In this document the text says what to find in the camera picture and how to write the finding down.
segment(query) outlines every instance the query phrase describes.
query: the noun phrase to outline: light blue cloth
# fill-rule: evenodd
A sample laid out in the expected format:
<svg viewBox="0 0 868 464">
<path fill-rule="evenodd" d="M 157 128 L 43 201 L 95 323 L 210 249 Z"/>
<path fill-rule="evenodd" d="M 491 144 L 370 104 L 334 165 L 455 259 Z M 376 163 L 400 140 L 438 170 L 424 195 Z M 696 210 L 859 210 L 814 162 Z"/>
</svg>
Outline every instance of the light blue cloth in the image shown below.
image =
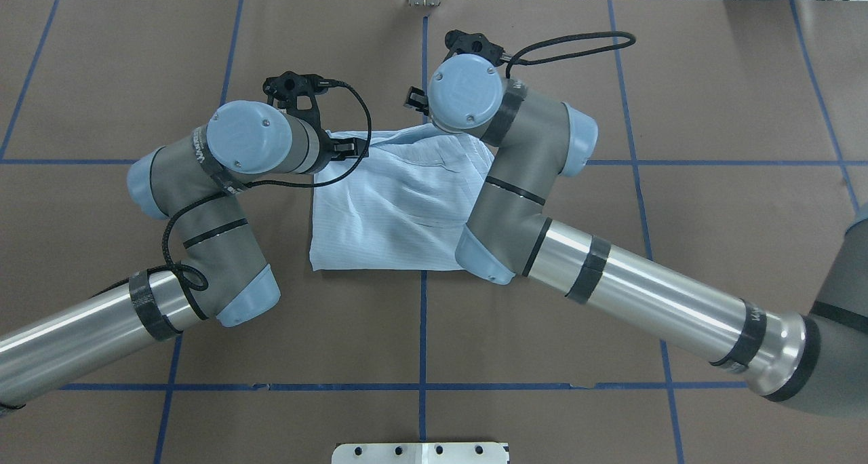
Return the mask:
<svg viewBox="0 0 868 464">
<path fill-rule="evenodd" d="M 493 158 L 477 138 L 431 124 L 375 132 L 369 156 L 347 179 L 313 190 L 313 270 L 460 270 L 455 247 Z M 331 162 L 314 180 L 351 164 Z"/>
</svg>

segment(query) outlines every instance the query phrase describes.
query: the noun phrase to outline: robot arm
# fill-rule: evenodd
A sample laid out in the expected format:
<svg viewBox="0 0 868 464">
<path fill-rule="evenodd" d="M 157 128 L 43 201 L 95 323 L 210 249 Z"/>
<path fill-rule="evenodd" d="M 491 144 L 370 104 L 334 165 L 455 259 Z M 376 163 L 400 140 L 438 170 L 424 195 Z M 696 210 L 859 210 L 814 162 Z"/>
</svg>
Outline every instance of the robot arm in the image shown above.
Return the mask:
<svg viewBox="0 0 868 464">
<path fill-rule="evenodd" d="M 263 84 L 269 104 L 277 99 L 288 114 L 230 102 L 191 136 L 137 161 L 130 195 L 149 216 L 177 220 L 186 259 L 0 339 L 0 415 L 202 320 L 232 327 L 274 306 L 279 288 L 235 194 L 263 174 L 313 174 L 365 155 L 359 140 L 332 140 L 319 126 L 314 96 L 338 86 L 319 75 L 271 77 Z M 299 96 L 313 108 L 299 111 Z M 186 278 L 191 272 L 201 285 Z"/>
<path fill-rule="evenodd" d="M 458 33 L 479 44 L 448 56 L 427 96 L 412 89 L 407 104 L 445 131 L 498 148 L 456 248 L 462 267 L 495 284 L 520 273 L 549 285 L 741 374 L 772 402 L 868 417 L 868 208 L 844 236 L 811 313 L 766 312 L 542 214 L 555 177 L 584 166 L 596 124 L 499 77 L 496 66 L 508 60 L 501 47 L 492 52 L 483 35 Z"/>
</svg>

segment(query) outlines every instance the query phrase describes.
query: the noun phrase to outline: black cable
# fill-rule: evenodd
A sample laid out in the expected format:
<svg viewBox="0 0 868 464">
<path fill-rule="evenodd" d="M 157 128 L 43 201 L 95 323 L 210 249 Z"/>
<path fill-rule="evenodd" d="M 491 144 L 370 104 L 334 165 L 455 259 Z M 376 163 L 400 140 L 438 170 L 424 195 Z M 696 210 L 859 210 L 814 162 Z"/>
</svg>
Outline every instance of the black cable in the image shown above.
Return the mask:
<svg viewBox="0 0 868 464">
<path fill-rule="evenodd" d="M 359 157 L 356 159 L 356 162 L 353 162 L 353 165 L 350 166 L 349 170 L 347 170 L 347 172 L 345 172 L 344 174 L 341 174 L 340 176 L 336 177 L 335 179 L 326 180 L 325 182 L 314 182 L 314 183 L 298 182 L 297 183 L 297 182 L 284 182 L 284 180 L 254 180 L 253 182 L 245 183 L 245 186 L 247 186 L 248 188 L 255 188 L 257 186 L 266 186 L 266 185 L 285 186 L 288 188 L 321 188 L 322 186 L 328 186 L 329 184 L 334 184 L 335 182 L 338 182 L 339 180 L 342 180 L 345 177 L 350 176 L 350 173 L 353 172 L 354 170 L 356 170 L 357 167 L 359 167 L 359 164 L 361 163 L 362 159 L 368 153 L 369 146 L 371 146 L 371 139 L 372 139 L 372 135 L 373 135 L 373 124 L 372 124 L 372 120 L 371 120 L 371 111 L 369 111 L 368 106 L 365 104 L 365 100 L 362 99 L 362 96 L 359 95 L 359 92 L 357 92 L 356 90 L 353 89 L 353 86 L 350 86 L 349 84 L 344 83 L 344 81 L 335 81 L 334 86 L 336 88 L 344 88 L 344 89 L 350 91 L 350 93 L 353 93 L 353 96 L 355 96 L 356 100 L 359 101 L 359 104 L 361 105 L 363 111 L 365 111 L 365 119 L 367 121 L 367 127 L 368 127 L 367 142 L 365 142 L 365 146 L 363 147 L 362 152 L 359 154 Z M 226 191 L 221 191 L 219 193 L 214 193 L 213 195 L 205 196 L 204 198 L 201 198 L 197 201 L 193 201 L 191 204 L 186 205 L 185 207 L 178 210 L 175 214 L 173 214 L 173 216 L 170 219 L 168 219 L 168 223 L 165 224 L 165 229 L 163 230 L 163 235 L 162 235 L 162 240 L 161 240 L 161 250 L 162 250 L 162 256 L 163 256 L 163 260 L 165 261 L 165 264 L 163 264 L 162 266 L 150 267 L 150 269 L 147 269 L 146 272 L 149 275 L 151 275 L 152 273 L 155 273 L 155 272 L 171 271 L 178 278 L 179 284 L 185 288 L 192 289 L 193 291 L 204 291 L 205 289 L 208 289 L 208 279 L 205 277 L 204 273 L 202 273 L 201 271 L 199 271 L 195 267 L 187 266 L 186 264 L 176 263 L 176 261 L 174 261 L 172 259 L 172 252 L 170 251 L 170 247 L 168 247 L 168 242 L 170 241 L 170 238 L 172 236 L 172 229 L 174 228 L 174 225 L 176 225 L 178 220 L 180 220 L 180 217 L 184 216 L 184 214 L 186 214 L 187 212 L 189 212 L 191 210 L 195 210 L 195 208 L 198 208 L 199 206 L 206 204 L 209 201 L 219 200 L 220 198 L 226 197 L 227 195 L 229 195 L 229 193 L 227 193 Z M 195 284 L 194 282 L 190 281 L 190 279 L 184 275 L 185 272 L 186 273 L 192 273 L 192 275 L 195 275 L 196 277 L 198 277 L 199 281 L 201 281 L 201 282 L 199 282 L 198 284 Z M 130 279 L 127 278 L 127 279 L 123 279 L 122 281 L 115 282 L 115 284 L 112 284 L 108 288 L 105 288 L 102 291 L 99 291 L 99 293 L 97 293 L 97 294 L 102 294 L 102 293 L 105 293 L 106 291 L 109 291 L 111 289 L 123 286 L 124 284 L 127 284 L 127 282 L 129 282 L 129 281 L 130 281 Z"/>
<path fill-rule="evenodd" d="M 613 45 L 607 45 L 605 47 L 597 47 L 596 49 L 591 50 L 583 50 L 582 52 L 573 52 L 571 54 L 562 54 L 560 56 L 554 57 L 546 57 L 545 59 L 536 59 L 534 61 L 526 61 L 521 56 L 531 52 L 533 50 L 539 50 L 543 47 L 551 47 L 552 45 L 557 45 L 558 43 L 567 43 L 567 41 L 578 41 L 578 40 L 592 40 L 595 38 L 615 38 L 621 37 L 626 38 L 627 41 L 623 41 L 622 43 L 615 43 Z M 541 63 L 549 63 L 555 61 L 562 61 L 564 59 L 573 59 L 576 57 L 582 56 L 590 56 L 592 54 L 598 54 L 601 52 L 608 52 L 610 50 L 623 49 L 624 47 L 629 47 L 636 43 L 636 37 L 632 33 L 627 33 L 626 31 L 602 31 L 595 33 L 579 33 L 575 35 L 564 35 L 564 37 L 551 38 L 550 40 L 537 41 L 537 43 L 533 43 L 524 47 L 523 49 L 517 51 L 509 62 L 506 64 L 505 75 L 506 78 L 509 78 L 509 71 L 511 71 L 513 65 L 540 65 Z"/>
</svg>

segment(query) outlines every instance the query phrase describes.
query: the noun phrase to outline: light blue joint cap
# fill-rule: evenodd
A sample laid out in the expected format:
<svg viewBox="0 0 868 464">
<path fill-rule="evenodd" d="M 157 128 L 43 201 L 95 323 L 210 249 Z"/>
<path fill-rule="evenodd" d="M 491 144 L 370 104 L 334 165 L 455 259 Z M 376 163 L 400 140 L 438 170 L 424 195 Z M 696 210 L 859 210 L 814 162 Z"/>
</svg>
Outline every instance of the light blue joint cap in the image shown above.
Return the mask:
<svg viewBox="0 0 868 464">
<path fill-rule="evenodd" d="M 596 147 L 599 128 L 594 118 L 577 111 L 567 103 L 567 114 L 570 116 L 570 148 L 567 150 L 567 162 L 561 176 L 573 177 L 588 163 Z"/>
<path fill-rule="evenodd" d="M 233 100 L 208 121 L 208 149 L 229 170 L 262 174 L 280 165 L 292 146 L 283 113 L 263 102 Z"/>
<path fill-rule="evenodd" d="M 160 149 L 145 155 L 130 167 L 130 170 L 127 171 L 127 191 L 130 192 L 130 197 L 147 216 L 157 220 L 167 220 L 168 216 L 157 206 L 154 192 L 151 191 L 151 165 Z"/>
<path fill-rule="evenodd" d="M 507 269 L 495 256 L 492 256 L 483 242 L 480 242 L 477 236 L 467 228 L 467 225 L 461 232 L 458 247 L 455 247 L 455 260 L 467 272 L 486 279 L 486 281 L 494 282 L 494 284 L 509 284 L 515 277 L 515 273 Z"/>
<path fill-rule="evenodd" d="M 438 125 L 452 130 L 469 130 L 486 123 L 497 113 L 503 100 L 500 75 L 483 57 L 453 56 L 431 75 L 428 105 Z"/>
<path fill-rule="evenodd" d="M 235 299 L 229 301 L 223 311 L 217 313 L 217 320 L 224 327 L 235 327 L 269 311 L 279 299 L 280 289 L 269 264 Z"/>
<path fill-rule="evenodd" d="M 847 227 L 847 231 L 849 232 L 850 229 L 859 225 L 859 223 L 865 222 L 865 220 L 868 220 L 868 202 L 862 205 L 862 207 L 859 208 L 859 211 L 856 211 L 856 219 L 853 220 L 852 225 Z"/>
</svg>

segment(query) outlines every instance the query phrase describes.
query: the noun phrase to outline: silver cylinder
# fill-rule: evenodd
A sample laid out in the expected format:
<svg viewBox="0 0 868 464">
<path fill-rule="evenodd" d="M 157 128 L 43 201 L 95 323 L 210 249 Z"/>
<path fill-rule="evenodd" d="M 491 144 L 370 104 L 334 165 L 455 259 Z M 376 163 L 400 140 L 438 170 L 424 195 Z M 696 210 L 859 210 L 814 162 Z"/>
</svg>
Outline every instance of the silver cylinder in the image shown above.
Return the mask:
<svg viewBox="0 0 868 464">
<path fill-rule="evenodd" d="M 552 222 L 528 277 L 570 293 L 591 238 Z M 708 362 L 726 357 L 747 315 L 741 299 L 614 246 L 587 303 Z"/>
<path fill-rule="evenodd" d="M 149 281 L 160 312 L 177 330 L 199 321 L 173 273 L 153 273 Z M 0 403 L 24 405 L 155 341 L 127 284 L 97 294 L 0 339 Z"/>
</svg>

